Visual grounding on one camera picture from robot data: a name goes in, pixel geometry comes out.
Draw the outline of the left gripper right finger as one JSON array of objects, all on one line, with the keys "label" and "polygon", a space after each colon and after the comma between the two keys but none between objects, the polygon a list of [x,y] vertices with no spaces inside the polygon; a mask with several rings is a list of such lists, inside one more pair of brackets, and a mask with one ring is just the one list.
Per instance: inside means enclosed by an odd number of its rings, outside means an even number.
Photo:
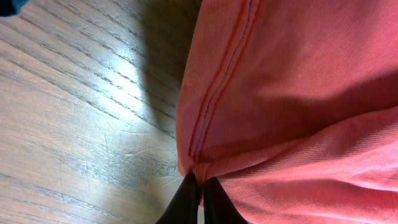
[{"label": "left gripper right finger", "polygon": [[206,181],[203,203],[205,224],[248,224],[237,211],[216,177]]}]

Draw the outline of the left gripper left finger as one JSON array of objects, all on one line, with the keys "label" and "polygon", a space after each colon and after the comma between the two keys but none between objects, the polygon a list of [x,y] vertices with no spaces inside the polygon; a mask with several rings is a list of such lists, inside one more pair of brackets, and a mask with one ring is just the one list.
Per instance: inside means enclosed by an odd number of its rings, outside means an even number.
[{"label": "left gripper left finger", "polygon": [[201,188],[193,173],[187,174],[156,224],[197,224]]}]

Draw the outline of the coral red t-shirt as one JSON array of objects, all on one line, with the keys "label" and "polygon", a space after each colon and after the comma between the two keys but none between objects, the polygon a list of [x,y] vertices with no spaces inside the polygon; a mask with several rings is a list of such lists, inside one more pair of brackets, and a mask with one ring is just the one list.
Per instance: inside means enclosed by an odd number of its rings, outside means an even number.
[{"label": "coral red t-shirt", "polygon": [[396,223],[397,0],[203,1],[176,140],[249,222]]}]

